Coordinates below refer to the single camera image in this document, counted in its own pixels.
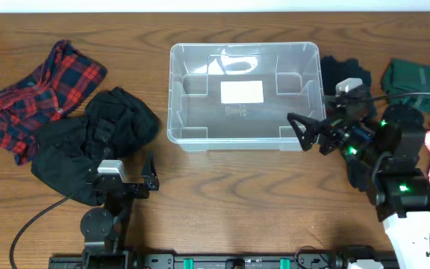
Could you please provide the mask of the black cloth bundle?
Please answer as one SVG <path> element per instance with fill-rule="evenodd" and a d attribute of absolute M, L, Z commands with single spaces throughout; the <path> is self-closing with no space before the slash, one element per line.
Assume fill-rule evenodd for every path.
<path fill-rule="evenodd" d="M 360 192 L 365 192 L 371 182 L 372 162 L 356 155 L 345 157 L 349 183 Z"/>

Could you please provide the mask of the dark navy cloth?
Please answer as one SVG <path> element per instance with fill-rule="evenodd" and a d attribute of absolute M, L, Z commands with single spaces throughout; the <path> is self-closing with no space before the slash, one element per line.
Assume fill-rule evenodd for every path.
<path fill-rule="evenodd" d="M 320 67 L 325 96 L 334 96 L 336 85 L 347 78 L 360 78 L 367 86 L 372 84 L 371 72 L 364 69 L 356 58 L 338 61 L 333 56 L 325 56 L 320 60 Z"/>

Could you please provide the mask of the dark green cloth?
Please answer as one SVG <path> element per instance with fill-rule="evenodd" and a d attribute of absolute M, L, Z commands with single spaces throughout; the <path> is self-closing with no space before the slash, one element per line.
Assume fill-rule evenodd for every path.
<path fill-rule="evenodd" d="M 381 88 L 387 95 L 430 93 L 430 66 L 394 58 L 384 71 Z M 390 101 L 410 105 L 430 114 L 430 96 L 403 96 Z"/>

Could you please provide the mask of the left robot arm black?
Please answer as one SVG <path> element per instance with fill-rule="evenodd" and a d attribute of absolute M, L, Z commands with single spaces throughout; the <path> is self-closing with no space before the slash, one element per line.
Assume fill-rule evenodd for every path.
<path fill-rule="evenodd" d="M 81 219 L 85 253 L 97 255 L 121 251 L 133 202 L 147 199 L 151 191 L 159 190 L 160 182 L 152 152 L 145 158 L 140 177 L 142 182 L 128 182 L 120 160 L 100 163 L 94 186 L 106 200 L 103 206 L 90 209 Z"/>

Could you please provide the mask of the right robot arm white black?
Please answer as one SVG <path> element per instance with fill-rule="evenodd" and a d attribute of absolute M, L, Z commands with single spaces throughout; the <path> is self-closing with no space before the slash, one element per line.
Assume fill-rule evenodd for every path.
<path fill-rule="evenodd" d="M 338 151 L 352 187 L 364 192 L 393 246 L 398 268 L 430 268 L 430 182 L 418 168 L 426 131 L 423 114 L 389 105 L 370 116 L 375 97 L 336 96 L 324 120 L 289 113 L 301 148 L 314 143 L 322 155 Z"/>

